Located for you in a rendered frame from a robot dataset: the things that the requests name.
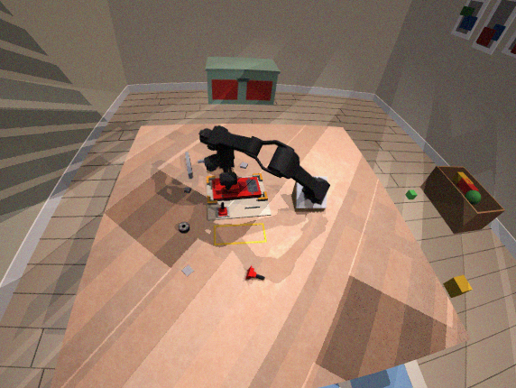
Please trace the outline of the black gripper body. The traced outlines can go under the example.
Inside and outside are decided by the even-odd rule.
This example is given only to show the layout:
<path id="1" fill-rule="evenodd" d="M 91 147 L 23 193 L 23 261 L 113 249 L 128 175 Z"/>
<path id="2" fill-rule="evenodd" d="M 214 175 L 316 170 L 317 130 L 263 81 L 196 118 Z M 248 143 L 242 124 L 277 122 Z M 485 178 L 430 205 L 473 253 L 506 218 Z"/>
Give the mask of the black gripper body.
<path id="1" fill-rule="evenodd" d="M 219 174 L 220 185 L 221 186 L 236 185 L 237 184 L 236 173 L 233 172 L 232 169 L 231 169 L 231 168 L 235 167 L 235 165 L 234 165 L 234 158 L 235 158 L 234 153 L 226 155 L 226 156 L 223 156 L 220 153 L 218 153 L 218 155 L 219 155 L 219 160 L 221 160 L 221 162 L 222 162 L 222 166 L 218 166 L 218 167 L 226 170 L 226 172 L 221 172 Z"/>

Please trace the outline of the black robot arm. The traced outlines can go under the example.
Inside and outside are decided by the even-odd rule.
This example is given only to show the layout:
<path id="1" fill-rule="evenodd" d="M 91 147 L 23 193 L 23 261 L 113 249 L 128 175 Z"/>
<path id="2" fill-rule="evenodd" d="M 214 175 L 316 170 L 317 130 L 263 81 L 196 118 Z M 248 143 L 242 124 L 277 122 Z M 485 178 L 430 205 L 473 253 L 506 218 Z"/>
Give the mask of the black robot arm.
<path id="1" fill-rule="evenodd" d="M 232 134 L 221 125 L 214 125 L 212 130 L 200 129 L 198 134 L 201 143 L 207 144 L 209 150 L 217 151 L 217 154 L 204 159 L 207 170 L 215 171 L 218 166 L 222 166 L 218 153 L 226 156 L 234 151 L 243 152 L 254 158 L 264 171 L 279 178 L 294 179 L 303 186 L 304 198 L 306 197 L 313 204 L 322 205 L 330 184 L 323 178 L 314 177 L 303 169 L 299 165 L 299 156 L 287 144 L 278 140 L 263 141 L 254 136 L 250 138 Z M 278 146 L 267 168 L 263 167 L 257 157 L 263 145 Z"/>

